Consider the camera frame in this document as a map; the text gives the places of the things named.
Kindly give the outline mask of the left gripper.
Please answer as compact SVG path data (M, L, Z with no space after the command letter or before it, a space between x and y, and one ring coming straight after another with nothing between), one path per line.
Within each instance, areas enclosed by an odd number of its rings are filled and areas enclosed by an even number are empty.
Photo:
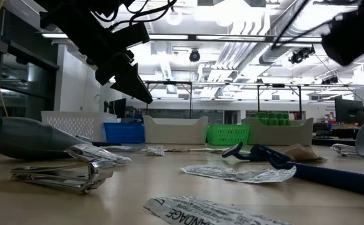
M111 89L136 98L146 104L153 99L138 74L138 64L132 65L132 53L127 48L135 44L127 36L111 33L106 28L95 28L87 34L78 34L72 41L79 51L97 66L96 80L105 84L112 76Z

